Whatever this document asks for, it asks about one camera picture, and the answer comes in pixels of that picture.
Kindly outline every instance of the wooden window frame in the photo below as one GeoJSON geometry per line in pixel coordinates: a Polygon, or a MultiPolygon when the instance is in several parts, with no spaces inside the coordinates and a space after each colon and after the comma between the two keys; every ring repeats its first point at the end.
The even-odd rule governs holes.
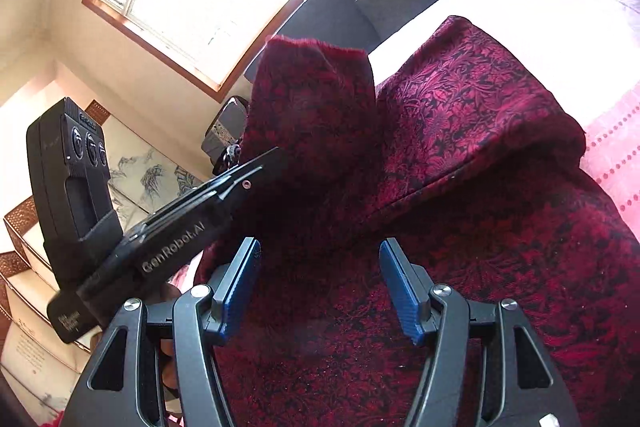
{"type": "Polygon", "coordinates": [[[82,4],[136,44],[140,45],[144,50],[172,68],[176,73],[190,81],[191,84],[198,87],[217,102],[222,103],[236,80],[244,74],[246,68],[248,68],[255,57],[258,56],[267,38],[276,34],[296,10],[302,6],[304,1],[305,0],[289,0],[274,14],[269,22],[256,35],[251,44],[247,46],[244,54],[242,54],[236,62],[236,65],[225,77],[222,84],[211,80],[205,73],[195,68],[186,57],[183,57],[176,50],[169,47],[152,32],[141,28],[136,23],[127,19],[106,2],[102,0],[82,0],[82,4]]]}

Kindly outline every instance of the black robotic device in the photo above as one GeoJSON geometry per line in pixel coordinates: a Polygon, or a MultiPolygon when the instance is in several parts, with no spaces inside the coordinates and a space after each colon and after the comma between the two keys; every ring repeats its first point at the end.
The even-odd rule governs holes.
{"type": "MultiPolygon", "coordinates": [[[[248,237],[206,285],[148,304],[174,272],[215,240],[248,195],[286,165],[273,149],[191,189],[126,234],[111,206],[104,134],[66,98],[27,132],[34,201],[60,292],[47,314],[72,342],[106,331],[71,396],[62,427],[166,425],[161,339],[173,339],[180,403],[189,427],[231,427],[213,346],[238,331],[262,257],[248,237]]],[[[577,411],[542,342],[513,299],[468,301],[409,263],[395,239],[380,269],[404,333],[430,344],[406,427],[456,424],[469,338],[482,342],[476,427],[577,427],[577,411]]]]}

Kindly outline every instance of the folded fabric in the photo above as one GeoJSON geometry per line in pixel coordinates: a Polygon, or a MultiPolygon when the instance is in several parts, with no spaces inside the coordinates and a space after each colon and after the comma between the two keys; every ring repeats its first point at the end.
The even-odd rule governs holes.
{"type": "Polygon", "coordinates": [[[362,54],[320,42],[273,39],[258,68],[242,161],[282,146],[295,183],[239,216],[196,275],[205,282],[244,234],[261,241],[243,326],[217,352],[238,424],[403,422],[426,353],[402,335],[380,275],[378,245],[394,235],[465,297],[518,300],[585,426],[624,410],[640,361],[640,246],[578,169],[580,126],[459,17],[380,87],[375,106],[368,77],[362,54]],[[292,117],[298,100],[313,103],[296,103],[292,117]],[[341,126],[351,111],[370,129],[341,126]]]}

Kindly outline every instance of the gray pillow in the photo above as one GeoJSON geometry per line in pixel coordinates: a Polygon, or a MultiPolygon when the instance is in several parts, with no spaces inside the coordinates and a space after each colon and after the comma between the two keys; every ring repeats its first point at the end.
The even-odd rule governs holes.
{"type": "Polygon", "coordinates": [[[356,6],[369,19],[383,41],[437,0],[357,0],[356,6]]]}

